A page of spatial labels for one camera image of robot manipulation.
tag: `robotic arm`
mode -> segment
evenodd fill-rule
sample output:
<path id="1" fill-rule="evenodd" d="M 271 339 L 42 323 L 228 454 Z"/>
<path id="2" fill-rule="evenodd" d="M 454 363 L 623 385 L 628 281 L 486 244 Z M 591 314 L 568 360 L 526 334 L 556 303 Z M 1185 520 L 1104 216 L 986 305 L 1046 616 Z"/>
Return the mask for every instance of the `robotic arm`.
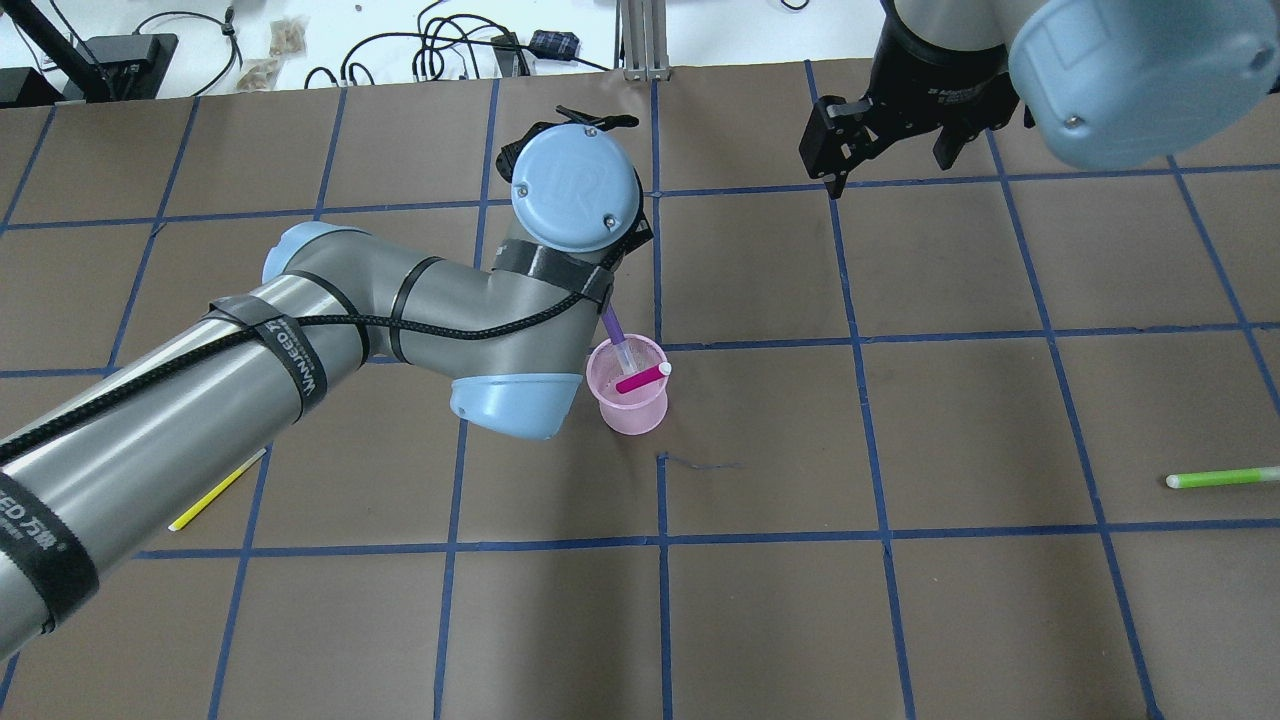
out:
<path id="1" fill-rule="evenodd" d="M 1280 0 L 882 0 L 867 94 L 826 95 L 800 156 L 840 197 L 892 143 L 940 131 L 950 169 L 1027 102 L 1064 163 L 1102 170 L 1190 147 L 1280 87 Z"/>
<path id="2" fill-rule="evenodd" d="M 0 659 L 51 632 L 151 533 L 302 418 L 370 355 L 452 378 L 451 407 L 549 438 L 582 380 L 623 256 L 652 238 L 605 131 L 558 108 L 503 149 L 517 220 L 485 273 L 364 231 L 302 223 L 262 286 L 0 443 Z"/>

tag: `marker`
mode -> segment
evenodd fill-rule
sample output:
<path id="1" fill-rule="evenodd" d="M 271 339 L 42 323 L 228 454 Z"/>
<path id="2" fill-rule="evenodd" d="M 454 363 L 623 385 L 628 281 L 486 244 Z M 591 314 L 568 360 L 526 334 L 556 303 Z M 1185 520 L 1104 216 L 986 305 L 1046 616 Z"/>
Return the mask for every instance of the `marker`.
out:
<path id="1" fill-rule="evenodd" d="M 1217 470 L 1213 473 L 1183 473 L 1169 475 L 1165 484 L 1174 488 L 1211 488 L 1217 486 L 1244 486 L 1249 483 L 1280 482 L 1280 468 L 1252 468 L 1249 470 Z"/>
<path id="2" fill-rule="evenodd" d="M 648 370 L 641 370 L 630 378 L 622 378 L 618 384 L 613 386 L 613 389 L 618 391 L 618 395 L 626 395 L 634 389 L 640 389 L 646 384 L 655 383 L 662 378 L 671 374 L 671 363 L 659 363 Z"/>
<path id="3" fill-rule="evenodd" d="M 248 460 L 244 461 L 243 465 L 241 465 L 239 468 L 236 468 L 234 473 L 232 473 L 230 475 L 227 475 L 225 480 L 218 483 L 218 487 L 215 487 L 214 489 L 209 491 L 209 493 L 205 495 L 205 497 L 201 497 L 200 502 L 197 502 L 197 503 L 195 503 L 195 505 L 191 506 L 191 510 L 187 510 L 177 520 L 174 520 L 173 523 L 170 523 L 169 524 L 169 532 L 174 532 L 175 533 L 175 532 L 186 528 L 187 523 L 195 520 L 196 515 L 200 515 L 201 511 L 205 510 L 205 507 L 209 507 L 210 502 L 218 500 L 218 496 L 223 495 L 223 491 L 225 491 L 227 488 L 232 487 L 232 483 L 234 483 L 241 475 L 243 475 L 244 470 L 248 470 L 253 465 L 253 462 L 257 462 L 259 459 L 262 457 L 264 455 L 266 455 L 266 448 L 265 447 L 262 450 L 259 450 L 257 452 L 255 452 Z"/>

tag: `light blue joint cap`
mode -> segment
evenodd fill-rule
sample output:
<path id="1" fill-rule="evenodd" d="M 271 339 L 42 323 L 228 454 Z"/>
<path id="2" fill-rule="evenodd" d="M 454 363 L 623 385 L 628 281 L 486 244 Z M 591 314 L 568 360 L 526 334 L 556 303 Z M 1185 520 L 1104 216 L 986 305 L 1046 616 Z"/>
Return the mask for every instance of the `light blue joint cap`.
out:
<path id="1" fill-rule="evenodd" d="M 361 234 L 369 234 L 360 228 L 330 225 L 329 223 L 321 223 L 319 220 L 298 223 L 280 233 L 280 243 L 268 251 L 266 261 L 262 263 L 262 282 L 275 278 L 283 273 L 284 268 L 289 264 L 289 260 L 293 260 L 293 256 L 298 254 L 298 250 L 302 250 L 303 245 L 320 236 L 338 231 L 352 231 Z"/>
<path id="2" fill-rule="evenodd" d="M 1009 74 L 1062 161 L 1121 169 L 1185 150 L 1257 105 L 1280 74 L 1270 0 L 1050 0 Z"/>
<path id="3" fill-rule="evenodd" d="M 570 123 L 538 133 L 520 151 L 511 202 L 538 242 L 563 252 L 594 252 L 631 227 L 640 186 L 617 141 Z"/>
<path id="4" fill-rule="evenodd" d="M 453 380 L 449 409 L 463 420 L 525 439 L 550 439 L 559 432 L 582 375 L 529 373 L 477 375 Z"/>

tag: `white surface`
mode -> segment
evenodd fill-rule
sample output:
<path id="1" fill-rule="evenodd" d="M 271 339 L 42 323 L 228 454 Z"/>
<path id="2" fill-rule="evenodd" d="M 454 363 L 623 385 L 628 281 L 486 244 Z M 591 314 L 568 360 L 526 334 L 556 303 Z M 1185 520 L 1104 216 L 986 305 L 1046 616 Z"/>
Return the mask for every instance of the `white surface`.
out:
<path id="1" fill-rule="evenodd" d="M 287 60 L 275 86 L 300 88 L 315 65 L 326 65 L 337 73 L 343 55 L 361 38 L 379 32 L 412 32 L 419 10 L 428 4 L 426 0 L 236 0 L 236 29 L 244 59 L 251 60 L 266 56 L 271 20 L 308 17 L 307 54 Z M 61 28 L 49 0 L 36 0 L 36 5 Z M 58 5 L 83 37 L 92 37 L 129 33 L 138 20 L 164 10 L 193 10 L 221 18 L 227 1 L 58 0 Z M 448 0 L 431 12 L 433 15 L 454 13 L 492 18 L 515 31 L 521 42 L 527 42 L 535 29 L 573 32 L 582 41 L 584 58 L 613 65 L 613 0 Z M 809 8 L 799 13 L 786 10 L 778 0 L 667 0 L 668 54 L 673 67 L 869 58 L 876 51 L 883 17 L 879 0 L 810 0 Z M 195 92 L 221 69 L 229 54 L 228 41 L 206 20 L 164 18 L 150 23 L 143 32 L 172 32 L 179 38 L 160 88 L 161 97 Z M 412 82 L 410 58 L 416 47 L 413 38 L 376 40 L 355 59 L 367 65 L 379 83 Z M 448 51 L 447 56 L 449 74 L 456 77 L 461 72 L 457 55 Z M 488 47 L 476 47 L 476 58 L 481 74 L 497 74 Z M 0 67 L 27 65 L 31 55 L 14 33 L 13 22 L 8 17 L 0 19 Z M 585 70 L 589 68 L 554 61 L 538 61 L 534 68 L 535 74 Z M 47 77 L 58 88 L 67 82 L 58 70 Z M 232 92 L 238 77 L 234 69 L 209 94 Z"/>

